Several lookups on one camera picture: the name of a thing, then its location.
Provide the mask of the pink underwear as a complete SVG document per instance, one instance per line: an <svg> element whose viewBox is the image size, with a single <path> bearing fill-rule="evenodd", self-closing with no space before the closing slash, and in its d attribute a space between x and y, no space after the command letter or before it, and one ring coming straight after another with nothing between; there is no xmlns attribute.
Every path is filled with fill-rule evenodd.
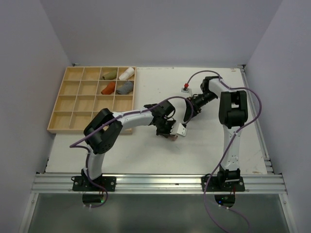
<svg viewBox="0 0 311 233"><path fill-rule="evenodd" d="M164 138L175 141L178 138L178 135L165 135Z"/></svg>

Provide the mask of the orange and cream underwear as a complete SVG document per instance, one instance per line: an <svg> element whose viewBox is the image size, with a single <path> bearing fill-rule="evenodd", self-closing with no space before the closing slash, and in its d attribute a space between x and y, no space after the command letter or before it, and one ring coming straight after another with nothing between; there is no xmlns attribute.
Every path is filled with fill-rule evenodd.
<svg viewBox="0 0 311 233"><path fill-rule="evenodd" d="M110 82L102 91L102 95L111 95L115 91L115 82Z"/></svg>

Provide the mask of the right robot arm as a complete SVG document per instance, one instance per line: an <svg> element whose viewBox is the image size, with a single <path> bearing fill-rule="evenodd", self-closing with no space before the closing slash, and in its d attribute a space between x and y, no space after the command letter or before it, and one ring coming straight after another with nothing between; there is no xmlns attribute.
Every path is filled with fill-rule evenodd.
<svg viewBox="0 0 311 233"><path fill-rule="evenodd" d="M240 179L240 136L239 128L248 120L247 93L231 90L215 77L205 77L200 85L201 94L189 97L186 103L184 121L195 117L202 107L214 99L219 99L219 122L224 130L224 158L219 165L216 184L221 190L228 190Z"/></svg>

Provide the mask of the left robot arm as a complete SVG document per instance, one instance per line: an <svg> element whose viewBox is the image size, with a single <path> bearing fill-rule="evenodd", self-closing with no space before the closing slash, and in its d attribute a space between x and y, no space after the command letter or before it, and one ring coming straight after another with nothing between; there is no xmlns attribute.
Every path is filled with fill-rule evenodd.
<svg viewBox="0 0 311 233"><path fill-rule="evenodd" d="M168 137L175 124L175 120L170 120L169 115L174 113L175 107L167 100L161 104L147 104L139 110L127 112L102 109L83 131L84 136L91 135L86 139L90 156L84 168L87 175L84 185L92 191L100 187L105 153L114 146L121 133L133 127L152 125L156 127L156 135Z"/></svg>

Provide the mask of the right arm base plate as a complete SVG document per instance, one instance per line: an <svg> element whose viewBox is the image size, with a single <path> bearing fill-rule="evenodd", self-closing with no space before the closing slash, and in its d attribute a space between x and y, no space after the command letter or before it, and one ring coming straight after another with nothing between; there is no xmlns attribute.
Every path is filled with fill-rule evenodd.
<svg viewBox="0 0 311 233"><path fill-rule="evenodd" d="M234 179L228 179L221 181L220 177L212 176L208 181L210 174L201 177L202 190L207 192L244 192L245 186L241 176L235 177Z"/></svg>

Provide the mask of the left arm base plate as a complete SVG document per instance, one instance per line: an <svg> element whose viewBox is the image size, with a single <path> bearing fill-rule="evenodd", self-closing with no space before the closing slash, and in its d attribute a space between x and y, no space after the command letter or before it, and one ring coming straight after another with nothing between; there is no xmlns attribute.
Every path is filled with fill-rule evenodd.
<svg viewBox="0 0 311 233"><path fill-rule="evenodd" d="M72 190L82 192L101 191L105 188L108 192L114 192L117 184L117 178L115 176L100 176L90 182L86 176L73 176Z"/></svg>

